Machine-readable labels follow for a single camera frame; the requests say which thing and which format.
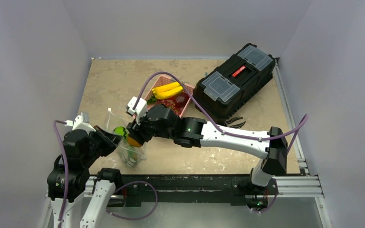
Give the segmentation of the green striped melon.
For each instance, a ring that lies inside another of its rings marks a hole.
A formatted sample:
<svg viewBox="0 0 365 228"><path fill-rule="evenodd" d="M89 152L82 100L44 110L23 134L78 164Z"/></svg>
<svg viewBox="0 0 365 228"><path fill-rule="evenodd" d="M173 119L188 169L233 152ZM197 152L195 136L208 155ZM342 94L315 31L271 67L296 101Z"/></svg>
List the green striped melon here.
<svg viewBox="0 0 365 228"><path fill-rule="evenodd" d="M116 127L113 132L117 135L120 135L122 136L124 139L127 139L128 138L128 131L125 127L123 126L118 126Z"/></svg>

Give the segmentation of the yellow lemon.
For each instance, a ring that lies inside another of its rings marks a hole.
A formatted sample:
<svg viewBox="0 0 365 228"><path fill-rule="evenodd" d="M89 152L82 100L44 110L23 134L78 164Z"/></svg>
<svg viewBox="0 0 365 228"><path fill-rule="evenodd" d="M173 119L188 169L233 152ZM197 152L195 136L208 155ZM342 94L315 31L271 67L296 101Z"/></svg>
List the yellow lemon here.
<svg viewBox="0 0 365 228"><path fill-rule="evenodd" d="M131 145L133 147L138 147L138 148L142 147L141 143L139 143L137 140L135 140L134 138L132 138L130 136L127 137L127 142L129 145Z"/></svg>

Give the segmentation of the clear zip top bag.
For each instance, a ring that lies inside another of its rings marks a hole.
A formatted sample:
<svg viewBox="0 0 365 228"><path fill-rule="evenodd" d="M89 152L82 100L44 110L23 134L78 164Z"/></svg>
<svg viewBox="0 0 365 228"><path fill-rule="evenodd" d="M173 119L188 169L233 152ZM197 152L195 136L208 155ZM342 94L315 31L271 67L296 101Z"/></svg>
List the clear zip top bag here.
<svg viewBox="0 0 365 228"><path fill-rule="evenodd" d="M124 118L122 118L122 117L120 117L118 115L115 115L112 112L112 109L111 108L108 108L107 109L107 116L106 116L106 120L104 122L104 129L107 132L112 133L112 134L115 134L113 132L113 130L116 127L123 126L123 127L125 127L127 129L127 124L128 124L128 120L126 120L126 119L124 119ZM133 147L133 146L131 146L131 145L128 144L128 142L127 142L126 139L123 138L121 140L119 146L115 150L123 162L125 162L125 159L124 159L124 152L125 152L125 150L135 151L138 154L138 156L139 156L138 164L140 162L142 162L142 161L146 161L146 159L147 159L146 152L145 152L145 146L140 147L140 148Z"/></svg>

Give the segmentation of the green bell pepper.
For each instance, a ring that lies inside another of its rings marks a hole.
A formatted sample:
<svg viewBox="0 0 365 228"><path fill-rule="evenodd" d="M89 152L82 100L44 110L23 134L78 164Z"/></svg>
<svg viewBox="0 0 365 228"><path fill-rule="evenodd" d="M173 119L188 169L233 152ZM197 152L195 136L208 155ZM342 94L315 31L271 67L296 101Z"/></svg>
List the green bell pepper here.
<svg viewBox="0 0 365 228"><path fill-rule="evenodd" d="M139 156L135 151L125 150L124 159L128 167L135 167L138 164Z"/></svg>

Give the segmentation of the yellow banana bunch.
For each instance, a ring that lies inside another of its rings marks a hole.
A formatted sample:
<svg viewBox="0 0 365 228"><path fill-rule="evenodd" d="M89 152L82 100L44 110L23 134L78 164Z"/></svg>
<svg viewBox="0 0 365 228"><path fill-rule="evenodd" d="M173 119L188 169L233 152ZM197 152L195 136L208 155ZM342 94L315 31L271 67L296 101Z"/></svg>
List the yellow banana bunch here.
<svg viewBox="0 0 365 228"><path fill-rule="evenodd" d="M183 87L178 82L168 83L162 86L154 87L152 93L156 99L165 100L173 97L183 91Z"/></svg>

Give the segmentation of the pink plastic basket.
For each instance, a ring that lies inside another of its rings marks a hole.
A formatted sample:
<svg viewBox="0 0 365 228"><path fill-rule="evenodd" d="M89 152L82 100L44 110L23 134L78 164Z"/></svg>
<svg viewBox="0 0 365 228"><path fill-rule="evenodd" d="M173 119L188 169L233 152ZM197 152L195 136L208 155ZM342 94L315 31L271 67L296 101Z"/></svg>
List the pink plastic basket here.
<svg viewBox="0 0 365 228"><path fill-rule="evenodd" d="M163 75L159 75L159 77L155 80L154 85L149 89L149 92L144 96L144 100L147 101L150 97L153 96L152 89L154 87L163 86L165 84L172 83L172 82L175 82L175 80L173 78L171 78L170 76L167 76L167 75L164 75L164 74ZM190 84L187 84L187 83L185 83L184 85L187 88L188 92L185 92L183 90L181 93L179 93L179 94L177 94L177 95L175 95L173 97L168 98L168 99L183 98L187 102L186 105L185 105L185 107L184 107L184 110L183 110L182 115L179 115L180 117L182 117L184 115L184 112L186 111L187 107L189 106L189 103L191 102L191 98L189 97L188 94L191 94L192 95L193 94L193 90L195 88L194 86L192 86ZM159 100L160 99L158 99L155 104L148 105L148 109L154 107L157 104L160 104L159 103Z"/></svg>

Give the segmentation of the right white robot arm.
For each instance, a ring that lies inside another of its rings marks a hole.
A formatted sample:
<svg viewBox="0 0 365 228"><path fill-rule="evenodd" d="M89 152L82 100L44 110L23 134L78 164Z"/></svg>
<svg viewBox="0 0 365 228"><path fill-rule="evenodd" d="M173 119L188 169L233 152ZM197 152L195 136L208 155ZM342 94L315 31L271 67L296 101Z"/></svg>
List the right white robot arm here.
<svg viewBox="0 0 365 228"><path fill-rule="evenodd" d="M179 117L170 108L157 104L127 125L128 139L141 147L153 137L171 139L184 148L219 147L244 152L260 159L251 171L248 188L264 190L273 176L287 173L288 142L283 131L246 131L213 125L196 117Z"/></svg>

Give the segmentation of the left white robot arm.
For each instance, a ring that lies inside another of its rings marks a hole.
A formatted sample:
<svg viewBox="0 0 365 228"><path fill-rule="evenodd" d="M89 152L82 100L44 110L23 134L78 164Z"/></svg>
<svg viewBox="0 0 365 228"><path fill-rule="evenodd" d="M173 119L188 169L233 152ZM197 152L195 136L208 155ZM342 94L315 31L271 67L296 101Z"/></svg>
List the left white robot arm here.
<svg viewBox="0 0 365 228"><path fill-rule="evenodd" d="M93 132L83 129L69 131L59 140L62 154L48 175L48 197L58 203L54 213L54 227L69 228L77 225L77 204L83 199L89 168L99 158L112 153L122 136L111 134L98 126Z"/></svg>

